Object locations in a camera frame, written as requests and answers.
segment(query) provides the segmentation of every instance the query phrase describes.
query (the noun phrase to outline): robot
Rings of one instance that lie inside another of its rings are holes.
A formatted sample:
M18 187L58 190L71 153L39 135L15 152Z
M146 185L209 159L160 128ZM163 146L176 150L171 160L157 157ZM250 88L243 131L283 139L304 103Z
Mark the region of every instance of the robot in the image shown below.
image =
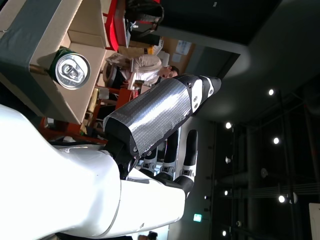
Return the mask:
M21 113L0 105L2 238L62 232L104 239L179 221L195 182L198 133L189 132L174 179L177 130L220 87L219 78L195 75L160 82L104 119L106 146L52 145ZM157 146L165 139L164 164L154 176ZM162 203L157 215L148 196Z

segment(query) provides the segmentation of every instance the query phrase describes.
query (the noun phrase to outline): white panel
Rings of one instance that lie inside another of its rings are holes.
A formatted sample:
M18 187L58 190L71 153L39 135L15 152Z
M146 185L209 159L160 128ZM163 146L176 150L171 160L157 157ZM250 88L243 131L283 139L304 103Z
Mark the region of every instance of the white panel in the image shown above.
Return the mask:
M110 155L55 149L19 112L0 105L2 239L39 239L72 229L83 237L110 226L120 199Z
M320 240L320 204L309 203L312 240Z
M164 186L147 176L144 178L149 179L149 183L121 181L121 199L115 222L99 239L149 231L174 223L183 216L186 197L183 190ZM155 200L161 205L153 210Z

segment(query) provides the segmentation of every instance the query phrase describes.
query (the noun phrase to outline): backpack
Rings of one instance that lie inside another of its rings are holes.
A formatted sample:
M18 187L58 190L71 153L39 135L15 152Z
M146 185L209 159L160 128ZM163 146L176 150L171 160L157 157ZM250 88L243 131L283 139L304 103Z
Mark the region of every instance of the backpack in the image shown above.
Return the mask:
M137 35L141 38L157 30L164 19L164 8L154 0L126 0L125 18L134 23L135 21L148 22L152 27Z

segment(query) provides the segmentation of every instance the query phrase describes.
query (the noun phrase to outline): beige jacket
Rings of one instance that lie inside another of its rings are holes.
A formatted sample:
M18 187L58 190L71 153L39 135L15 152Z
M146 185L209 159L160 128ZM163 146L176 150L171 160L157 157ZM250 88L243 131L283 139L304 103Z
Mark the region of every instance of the beige jacket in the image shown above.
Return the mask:
M129 58L120 53L114 53L105 59L111 65L116 65L133 73L148 73L160 70L162 63L156 55L144 54L139 57Z

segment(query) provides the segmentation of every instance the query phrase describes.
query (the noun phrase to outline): ceiling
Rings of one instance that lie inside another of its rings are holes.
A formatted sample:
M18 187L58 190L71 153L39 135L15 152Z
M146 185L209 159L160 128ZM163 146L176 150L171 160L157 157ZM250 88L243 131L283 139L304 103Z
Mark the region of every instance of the ceiling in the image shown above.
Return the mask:
M207 13L205 8L205 5L202 6L203 12ZM194 14L187 10L184 12L185 19ZM221 122L249 121L274 104L275 100L266 94L269 88L281 89L285 95L320 73L320 1L282 0L269 17L268 14L264 16L265 21L260 19L258 30L249 31L253 36L245 34L243 39L246 40L229 38L228 33L225 37L220 35L220 38L214 38L212 36L216 33L212 29L204 35L181 30L183 27L178 29L161 25L156 31L157 35L197 45L187 73L201 72L202 75L212 76L225 72L220 91L208 99L198 116ZM238 43L249 39L248 44Z
M248 44L279 0L161 0L162 26Z

